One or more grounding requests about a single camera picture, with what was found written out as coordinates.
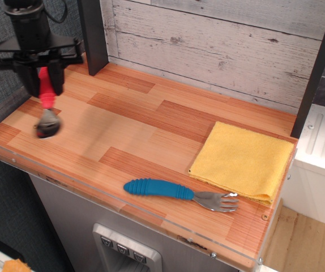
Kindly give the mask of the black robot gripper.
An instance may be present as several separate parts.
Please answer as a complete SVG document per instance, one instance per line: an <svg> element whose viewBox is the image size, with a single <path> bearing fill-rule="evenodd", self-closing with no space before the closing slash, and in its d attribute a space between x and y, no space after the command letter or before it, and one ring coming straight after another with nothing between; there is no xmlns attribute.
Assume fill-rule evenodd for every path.
<svg viewBox="0 0 325 272"><path fill-rule="evenodd" d="M64 68L83 62L81 42L75 37L60 36L50 30L53 18L44 5L5 5L14 36L0 41L0 70L14 69L27 92L39 97L40 78L36 67L48 67L49 78L57 96L63 92Z"/></svg>

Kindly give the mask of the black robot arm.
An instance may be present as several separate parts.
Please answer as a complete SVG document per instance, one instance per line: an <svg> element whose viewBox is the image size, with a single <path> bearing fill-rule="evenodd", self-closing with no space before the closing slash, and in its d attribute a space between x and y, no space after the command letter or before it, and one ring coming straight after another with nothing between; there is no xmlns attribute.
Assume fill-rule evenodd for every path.
<svg viewBox="0 0 325 272"><path fill-rule="evenodd" d="M48 19L52 18L43 1L4 1L4 12L10 18L15 36L0 42L0 70L17 73L27 92L39 97L41 80L37 69L47 68L56 95L63 92L64 69L83 63L81 42L76 37L54 34Z"/></svg>

